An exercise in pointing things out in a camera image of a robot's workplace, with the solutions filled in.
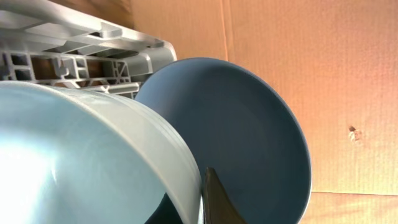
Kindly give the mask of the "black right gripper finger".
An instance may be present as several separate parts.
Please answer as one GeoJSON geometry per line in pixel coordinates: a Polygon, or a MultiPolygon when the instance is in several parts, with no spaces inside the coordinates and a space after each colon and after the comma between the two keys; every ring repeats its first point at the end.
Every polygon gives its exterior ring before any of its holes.
{"type": "Polygon", "coordinates": [[[205,224],[246,224],[231,203],[214,168],[207,167],[203,187],[205,224]]]}

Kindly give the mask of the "dark blue plate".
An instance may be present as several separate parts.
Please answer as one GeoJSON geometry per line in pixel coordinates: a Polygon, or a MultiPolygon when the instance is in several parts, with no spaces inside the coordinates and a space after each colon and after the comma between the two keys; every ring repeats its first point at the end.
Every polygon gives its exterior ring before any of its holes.
{"type": "Polygon", "coordinates": [[[298,223],[312,170],[302,130],[282,98],[255,74],[213,58],[155,72],[136,100],[181,135],[199,171],[212,167],[248,223],[298,223]]]}

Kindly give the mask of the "light blue bowl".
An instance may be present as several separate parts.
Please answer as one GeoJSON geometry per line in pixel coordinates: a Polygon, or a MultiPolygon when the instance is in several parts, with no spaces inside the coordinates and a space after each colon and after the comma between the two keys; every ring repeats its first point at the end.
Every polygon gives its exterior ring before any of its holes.
{"type": "Polygon", "coordinates": [[[145,223],[165,199],[202,223],[200,188],[185,141],[142,103],[1,83],[2,223],[145,223]]]}

